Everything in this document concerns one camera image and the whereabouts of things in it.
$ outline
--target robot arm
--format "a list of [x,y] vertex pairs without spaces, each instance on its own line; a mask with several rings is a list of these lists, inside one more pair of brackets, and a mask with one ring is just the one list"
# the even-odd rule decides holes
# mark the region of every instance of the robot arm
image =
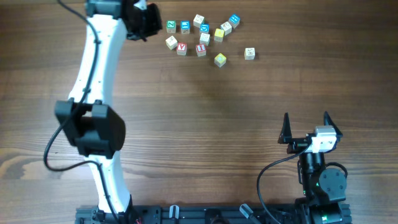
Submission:
[[[305,198],[298,198],[296,205],[303,212],[304,223],[351,223],[349,208],[340,202],[346,200],[348,172],[337,162],[325,162],[325,154],[336,149],[343,133],[329,114],[323,115],[323,126],[316,126],[305,138],[293,138],[289,116],[286,113],[278,143],[287,144],[288,154],[300,154],[297,163],[298,181],[303,185]],[[344,171],[329,168],[337,166]]]
[[[147,6],[146,0],[89,0],[86,3],[86,13],[99,37],[98,61],[90,92],[77,115],[63,130],[70,144],[78,148],[79,154],[85,156],[86,161],[101,164],[103,180],[98,167],[95,164],[89,165],[98,191],[98,208],[106,219],[106,214],[112,210],[120,217],[131,207],[119,151],[124,143],[126,127],[124,121],[111,109],[119,53],[126,39],[145,40],[161,29],[161,22],[156,5]],[[83,97],[94,59],[94,42],[93,30],[87,26],[85,50],[75,86],[69,94],[69,100],[58,101],[55,107],[60,123],[71,116],[72,110]],[[111,206],[108,205],[103,183],[108,190]]]

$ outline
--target wood grain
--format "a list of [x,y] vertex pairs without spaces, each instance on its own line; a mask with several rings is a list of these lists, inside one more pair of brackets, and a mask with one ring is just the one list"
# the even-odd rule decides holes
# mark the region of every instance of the wood grain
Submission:
[[[187,57],[165,46],[165,30],[125,43],[113,107],[127,124],[121,159],[134,204],[258,203],[258,172],[286,156],[276,143],[284,113],[300,136],[327,110],[345,136],[326,159],[349,170],[354,223],[397,222],[395,1],[157,3],[163,21],[201,14],[211,33],[232,13],[242,21],[202,58],[197,29],[175,35]],[[0,30],[0,223],[73,223],[77,207],[98,200],[90,170],[49,172],[42,153],[58,125],[55,101],[75,82],[85,25],[56,4],[26,4],[0,6]],[[244,60],[245,47],[255,60]],[[64,135],[50,159],[82,160]],[[262,192],[273,203],[301,197],[295,161],[266,172]]]

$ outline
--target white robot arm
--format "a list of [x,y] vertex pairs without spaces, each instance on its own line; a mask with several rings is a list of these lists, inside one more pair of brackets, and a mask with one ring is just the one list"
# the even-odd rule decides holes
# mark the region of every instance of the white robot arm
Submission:
[[[113,83],[124,41],[146,40],[146,37],[156,34],[161,29],[159,11],[154,4],[147,6],[146,0],[87,0],[86,13],[94,30],[87,25],[85,50],[75,86],[68,101],[57,102],[55,114],[61,124],[70,119],[63,127],[70,144],[78,148],[86,161],[96,162],[89,163],[89,166],[98,191],[98,211],[104,214],[103,221],[109,220],[112,217],[109,214],[114,213],[118,214],[118,219],[124,217],[124,222],[130,223],[131,215],[127,219],[126,215],[131,207],[131,196],[123,179],[119,151],[124,143],[126,127],[111,109]],[[90,91],[85,94],[95,59],[94,31],[100,44]]]

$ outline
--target yellow block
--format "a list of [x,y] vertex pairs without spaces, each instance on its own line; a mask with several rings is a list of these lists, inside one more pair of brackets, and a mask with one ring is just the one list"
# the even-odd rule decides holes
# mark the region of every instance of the yellow block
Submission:
[[218,63],[224,63],[226,61],[226,57],[223,54],[221,54],[221,53],[219,53],[215,57],[215,59],[217,60]]
[[219,28],[217,28],[216,29],[216,32],[214,33],[214,36],[216,36],[216,37],[224,37],[224,33],[225,33],[225,31],[224,30],[222,30],[222,29],[219,29]]

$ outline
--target wooden block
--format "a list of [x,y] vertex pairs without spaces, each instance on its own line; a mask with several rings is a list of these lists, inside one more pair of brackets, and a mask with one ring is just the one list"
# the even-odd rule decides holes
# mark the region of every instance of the wooden block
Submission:
[[223,54],[219,53],[214,58],[214,63],[221,68],[226,63],[226,57]]
[[166,45],[169,47],[170,50],[173,50],[177,46],[177,40],[171,36],[166,39]]
[[198,57],[206,55],[206,46],[204,44],[197,45],[197,54]]
[[186,43],[178,43],[177,45],[177,54],[178,55],[186,55],[187,54],[187,44]]
[[239,25],[241,22],[241,18],[237,16],[236,14],[233,14],[228,21],[234,29]]
[[175,31],[177,30],[176,27],[177,27],[176,21],[167,21],[166,22],[166,28],[167,28],[167,32],[169,34],[174,34]]
[[209,24],[202,24],[202,25],[200,25],[200,31],[199,31],[199,33],[205,33],[205,34],[208,34],[209,33],[209,30],[210,30],[210,26],[209,26]]
[[209,46],[209,43],[210,43],[210,34],[205,34],[205,33],[200,34],[199,43],[205,44],[206,46]]
[[255,56],[256,56],[256,51],[254,50],[254,47],[246,48],[244,50],[244,59],[253,60]]
[[222,42],[224,39],[224,33],[225,33],[224,30],[217,28],[216,32],[214,33],[214,40]]
[[225,31],[225,35],[228,35],[228,34],[230,34],[232,32],[232,26],[231,26],[231,24],[229,24],[229,22],[224,22],[221,25],[221,29],[223,31]]
[[181,33],[182,34],[189,34],[190,33],[190,29],[191,29],[191,25],[189,23],[189,21],[181,21]]
[[196,15],[195,18],[193,19],[193,26],[200,28],[200,25],[202,25],[205,22],[205,18],[201,15]]

